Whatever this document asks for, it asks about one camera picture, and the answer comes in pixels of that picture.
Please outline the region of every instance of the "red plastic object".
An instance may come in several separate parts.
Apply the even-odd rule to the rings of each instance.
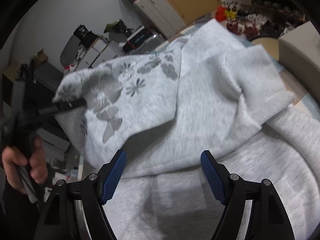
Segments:
[[[217,11],[216,11],[216,15],[215,15],[215,18],[218,22],[222,22],[224,20],[226,20],[226,15],[225,15],[225,11],[226,11],[226,8],[222,7],[222,6],[219,6]]]

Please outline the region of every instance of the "metal screw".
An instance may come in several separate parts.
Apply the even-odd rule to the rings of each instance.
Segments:
[[[231,174],[231,175],[230,175],[230,178],[231,178],[232,180],[238,180],[238,179],[239,179],[239,176],[238,176],[237,174]]]
[[[268,179],[264,179],[263,180],[263,184],[266,185],[266,186],[270,186],[271,185],[271,181],[268,180]]]
[[[92,173],[89,175],[89,180],[95,180],[97,177],[98,177],[97,174]]]
[[[62,186],[62,185],[64,184],[64,182],[65,182],[64,179],[59,179],[56,184],[57,184],[58,186]]]

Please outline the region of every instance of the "storage box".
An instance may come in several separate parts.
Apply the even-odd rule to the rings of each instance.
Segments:
[[[44,54],[43,49],[41,49],[41,51],[39,51],[37,55],[33,57],[33,59],[34,59],[34,66],[38,68],[48,60],[48,56]]]

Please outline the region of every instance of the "black sleeve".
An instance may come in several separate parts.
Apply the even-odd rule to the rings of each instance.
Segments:
[[[6,231],[10,234],[4,239],[33,240],[40,217],[37,205],[32,204],[27,195],[12,188],[8,181],[4,187],[3,202],[6,221],[2,221],[3,214],[0,214],[1,225],[7,225]]]

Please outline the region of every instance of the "fabric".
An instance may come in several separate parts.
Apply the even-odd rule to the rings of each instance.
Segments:
[[[162,67],[171,60],[168,55],[177,76],[171,67]],[[156,58],[161,63],[149,63]],[[133,84],[135,90],[127,95],[122,87],[129,81],[109,66],[124,61],[137,66],[132,75],[146,84]],[[96,75],[107,75],[107,81],[92,81]],[[97,86],[105,97],[88,94]],[[145,94],[149,86],[152,93]],[[79,96],[87,99],[89,109],[57,117],[70,141],[97,169],[120,147],[128,155],[123,178],[105,205],[118,239],[212,236],[223,207],[199,167],[206,149],[245,180],[270,179],[296,239],[306,239],[319,223],[318,167],[309,163],[317,160],[319,123],[288,108],[294,97],[261,46],[245,48],[215,20],[193,36],[176,39],[152,59],[124,57],[69,74],[55,100]],[[99,104],[92,103],[97,98]],[[166,105],[159,107],[159,100]],[[119,118],[120,126],[114,126]],[[113,133],[104,140],[109,124]],[[248,203],[240,239],[249,213]]]

